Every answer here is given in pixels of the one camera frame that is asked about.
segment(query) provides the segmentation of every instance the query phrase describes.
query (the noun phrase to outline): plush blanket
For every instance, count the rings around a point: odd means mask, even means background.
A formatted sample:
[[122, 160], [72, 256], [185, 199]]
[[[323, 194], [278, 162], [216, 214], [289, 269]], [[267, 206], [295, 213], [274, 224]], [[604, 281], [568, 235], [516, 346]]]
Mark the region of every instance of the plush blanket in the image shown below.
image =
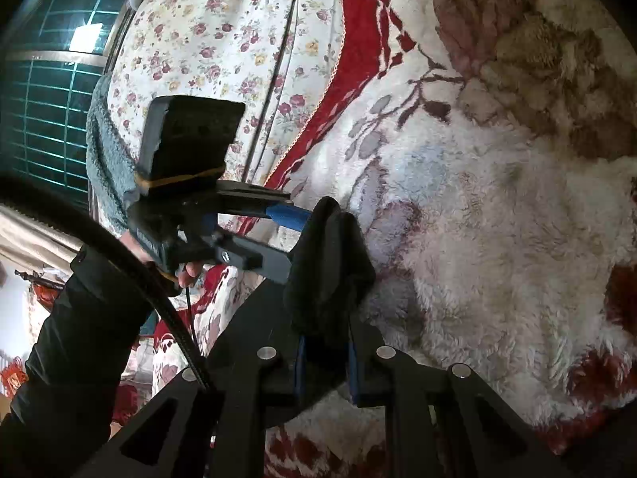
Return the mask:
[[[560, 453], [637, 390], [637, 57], [598, 0], [341, 3], [329, 86], [248, 180], [353, 211], [378, 274], [362, 318], [419, 362], [469, 364]], [[257, 284], [208, 272], [205, 349]], [[381, 476], [383, 439], [381, 411], [334, 392], [268, 432], [266, 475]]]

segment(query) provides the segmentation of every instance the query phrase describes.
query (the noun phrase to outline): black jacket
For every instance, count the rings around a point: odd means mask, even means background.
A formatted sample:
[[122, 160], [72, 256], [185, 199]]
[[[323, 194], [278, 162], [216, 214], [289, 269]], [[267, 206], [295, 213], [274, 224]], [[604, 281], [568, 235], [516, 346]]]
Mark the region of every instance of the black jacket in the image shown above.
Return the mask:
[[95, 251], [82, 248], [71, 269], [0, 425], [2, 477], [70, 476], [108, 440], [120, 375], [151, 312]]

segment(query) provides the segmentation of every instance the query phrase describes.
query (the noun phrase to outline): round metal rivet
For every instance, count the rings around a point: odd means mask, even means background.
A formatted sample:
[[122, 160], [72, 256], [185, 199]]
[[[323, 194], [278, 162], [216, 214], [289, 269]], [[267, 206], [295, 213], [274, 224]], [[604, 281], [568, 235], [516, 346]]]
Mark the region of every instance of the round metal rivet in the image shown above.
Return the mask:
[[184, 373], [182, 373], [182, 377], [188, 382], [197, 380], [197, 378], [195, 377], [195, 373], [192, 371], [192, 368], [189, 367], [184, 370]]
[[257, 351], [257, 356], [259, 356], [259, 359], [272, 359], [276, 356], [276, 349], [274, 347], [261, 347]]
[[471, 369], [464, 363], [456, 363], [451, 367], [451, 373], [460, 379], [464, 379], [471, 375]]
[[378, 347], [376, 349], [376, 355], [381, 357], [382, 359], [392, 359], [396, 356], [396, 349], [394, 347], [390, 347], [389, 345], [383, 345], [382, 347]]

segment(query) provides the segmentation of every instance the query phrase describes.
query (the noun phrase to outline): black cloth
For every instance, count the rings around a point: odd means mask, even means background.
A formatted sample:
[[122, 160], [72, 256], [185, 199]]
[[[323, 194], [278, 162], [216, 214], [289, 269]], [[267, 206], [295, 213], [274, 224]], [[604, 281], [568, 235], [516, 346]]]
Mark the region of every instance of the black cloth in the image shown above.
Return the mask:
[[0, 476], [67, 477], [108, 440], [120, 376], [151, 309], [135, 283], [82, 248], [0, 425]]
[[347, 344], [348, 318], [374, 284], [375, 272], [356, 218], [321, 199], [292, 250], [283, 303], [294, 327], [327, 347]]

